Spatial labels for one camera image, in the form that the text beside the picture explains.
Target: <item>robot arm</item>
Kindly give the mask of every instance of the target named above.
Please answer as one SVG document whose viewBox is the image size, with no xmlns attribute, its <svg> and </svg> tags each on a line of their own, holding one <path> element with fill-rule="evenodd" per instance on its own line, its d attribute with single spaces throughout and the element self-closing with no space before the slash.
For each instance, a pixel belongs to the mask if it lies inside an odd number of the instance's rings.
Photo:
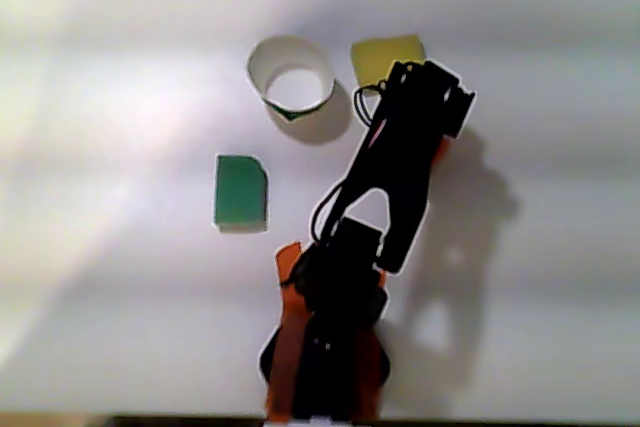
<svg viewBox="0 0 640 427">
<path fill-rule="evenodd" d="M 390 369 L 373 331 L 387 302 L 384 272 L 402 269 L 427 207 L 431 165 L 444 139 L 462 131 L 476 95 L 433 61 L 396 62 L 386 82 L 369 88 L 380 101 L 371 118 L 363 90 L 355 94 L 369 128 L 347 175 L 313 214 L 314 242 L 287 254 L 286 268 L 285 250 L 277 256 L 283 316 L 260 361 L 271 420 L 375 420 Z M 344 215 L 373 188 L 389 201 L 384 241 L 380 230 Z M 318 235 L 319 214 L 336 195 Z"/>
</svg>

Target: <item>white paper cup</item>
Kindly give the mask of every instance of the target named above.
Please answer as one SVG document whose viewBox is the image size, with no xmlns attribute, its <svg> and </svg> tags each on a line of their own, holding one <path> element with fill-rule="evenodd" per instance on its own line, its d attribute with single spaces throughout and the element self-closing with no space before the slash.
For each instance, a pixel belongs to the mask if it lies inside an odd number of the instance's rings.
<svg viewBox="0 0 640 427">
<path fill-rule="evenodd" d="M 309 70 L 320 80 L 321 97 L 302 108 L 282 105 L 268 95 L 269 87 L 274 81 L 293 69 Z M 292 35 L 269 37 L 258 43 L 249 55 L 247 73 L 262 101 L 288 122 L 306 117 L 322 108 L 336 87 L 335 74 L 322 50 L 315 44 Z"/>
</svg>

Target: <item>yellow square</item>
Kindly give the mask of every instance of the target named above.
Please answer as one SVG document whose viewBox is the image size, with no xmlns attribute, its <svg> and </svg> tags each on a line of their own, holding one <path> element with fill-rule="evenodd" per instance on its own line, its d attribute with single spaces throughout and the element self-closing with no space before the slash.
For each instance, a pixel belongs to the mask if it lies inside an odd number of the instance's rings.
<svg viewBox="0 0 640 427">
<path fill-rule="evenodd" d="M 369 39 L 351 46 L 351 62 L 359 87 L 386 79 L 396 60 L 424 62 L 424 46 L 417 35 Z"/>
</svg>

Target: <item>green card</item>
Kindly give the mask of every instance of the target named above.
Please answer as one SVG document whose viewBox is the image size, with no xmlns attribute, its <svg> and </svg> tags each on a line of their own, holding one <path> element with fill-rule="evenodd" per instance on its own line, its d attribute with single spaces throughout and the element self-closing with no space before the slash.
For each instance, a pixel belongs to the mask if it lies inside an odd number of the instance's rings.
<svg viewBox="0 0 640 427">
<path fill-rule="evenodd" d="M 267 174 L 255 157 L 219 155 L 214 223 L 221 232 L 267 230 Z"/>
</svg>

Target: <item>white table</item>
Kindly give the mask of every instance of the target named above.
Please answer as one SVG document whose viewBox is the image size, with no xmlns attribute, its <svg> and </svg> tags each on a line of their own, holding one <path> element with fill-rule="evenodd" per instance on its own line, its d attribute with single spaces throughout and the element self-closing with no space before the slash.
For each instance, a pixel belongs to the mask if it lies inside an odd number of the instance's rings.
<svg viewBox="0 0 640 427">
<path fill-rule="evenodd" d="M 637 420 L 637 7 L 0 0 L 0 409 L 260 415 L 272 256 L 364 129 L 288 137 L 246 56 L 304 36 L 351 92 L 352 42 L 416 32 L 478 102 L 389 282 L 383 415 Z M 218 153 L 268 169 L 268 233 L 212 227 Z M 385 225 L 380 195 L 353 213 Z"/>
</svg>

